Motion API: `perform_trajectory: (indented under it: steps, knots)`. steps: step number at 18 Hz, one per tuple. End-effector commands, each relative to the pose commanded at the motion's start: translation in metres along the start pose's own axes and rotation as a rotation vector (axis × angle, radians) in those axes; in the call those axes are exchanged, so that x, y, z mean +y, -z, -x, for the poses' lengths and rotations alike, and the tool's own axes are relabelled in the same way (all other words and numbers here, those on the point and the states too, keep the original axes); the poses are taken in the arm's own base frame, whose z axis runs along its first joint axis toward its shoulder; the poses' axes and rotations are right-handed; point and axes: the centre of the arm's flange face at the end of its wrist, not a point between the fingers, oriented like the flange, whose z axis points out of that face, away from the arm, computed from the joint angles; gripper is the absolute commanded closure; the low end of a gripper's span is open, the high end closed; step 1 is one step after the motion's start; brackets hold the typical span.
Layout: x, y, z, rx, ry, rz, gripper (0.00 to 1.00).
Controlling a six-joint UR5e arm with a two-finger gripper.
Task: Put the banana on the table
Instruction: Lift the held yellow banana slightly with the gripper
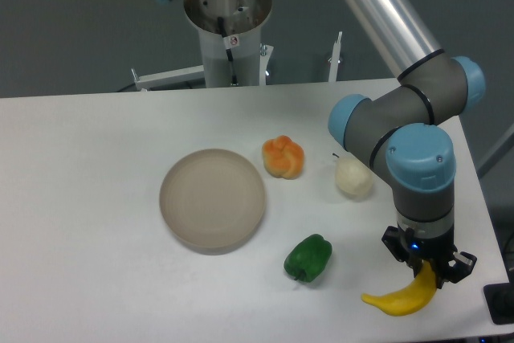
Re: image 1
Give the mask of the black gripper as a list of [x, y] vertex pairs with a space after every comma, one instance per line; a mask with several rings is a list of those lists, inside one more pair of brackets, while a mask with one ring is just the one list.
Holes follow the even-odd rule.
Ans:
[[465, 251], [456, 251], [454, 243], [455, 226], [438, 235], [422, 233], [422, 223], [398, 223], [398, 227], [388, 226], [381, 241], [391, 255], [404, 263], [415, 278], [421, 271], [421, 259], [434, 260], [436, 286], [442, 289], [445, 283], [457, 284], [474, 270], [477, 257]]

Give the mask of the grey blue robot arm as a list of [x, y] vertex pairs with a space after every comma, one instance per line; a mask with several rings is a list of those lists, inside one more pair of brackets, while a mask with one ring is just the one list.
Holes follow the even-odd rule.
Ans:
[[[216, 50], [202, 50], [206, 84], [257, 84], [258, 45], [236, 47], [266, 21], [271, 0], [183, 1], [190, 22], [216, 39]], [[450, 57], [407, 0], [345, 1], [398, 87], [376, 100], [346, 96], [330, 112], [328, 130], [391, 187], [397, 223], [382, 240], [394, 258], [414, 272], [428, 262], [438, 287], [458, 283], [476, 258], [454, 244], [456, 160], [441, 124], [482, 97], [483, 73], [466, 57]]]

